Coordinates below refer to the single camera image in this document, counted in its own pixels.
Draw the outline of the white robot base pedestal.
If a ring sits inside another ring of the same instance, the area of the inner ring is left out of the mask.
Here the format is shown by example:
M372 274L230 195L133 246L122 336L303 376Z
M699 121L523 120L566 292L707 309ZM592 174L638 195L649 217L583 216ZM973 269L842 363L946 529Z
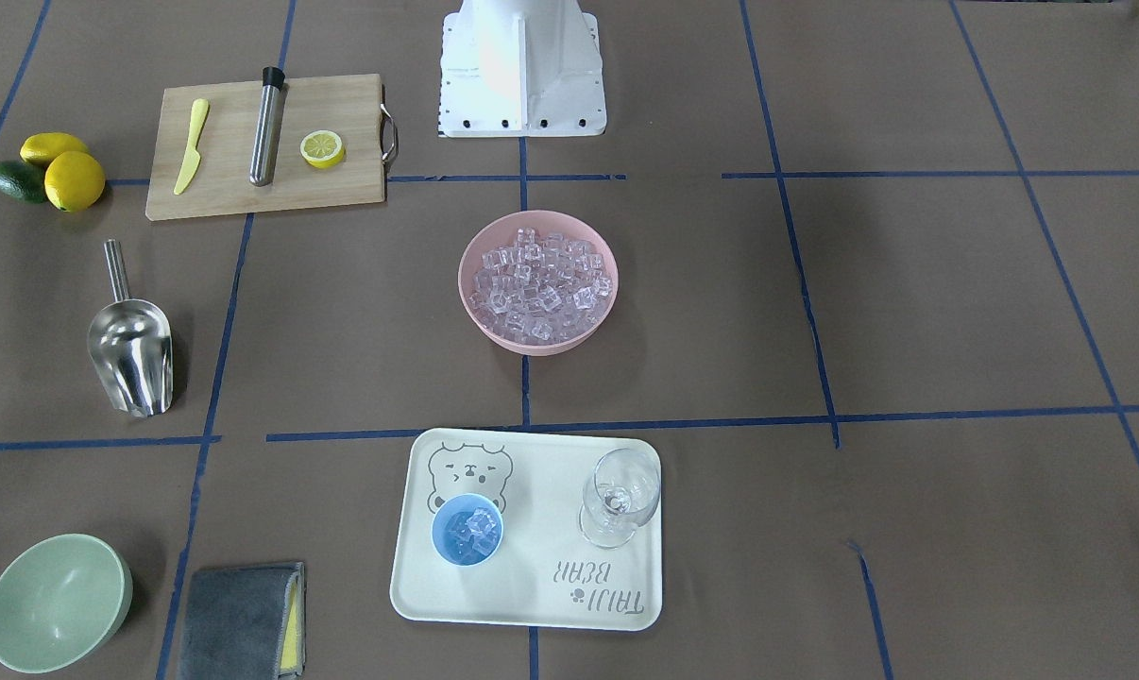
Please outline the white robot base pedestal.
M462 1L441 39L439 136L605 133L599 23L577 1Z

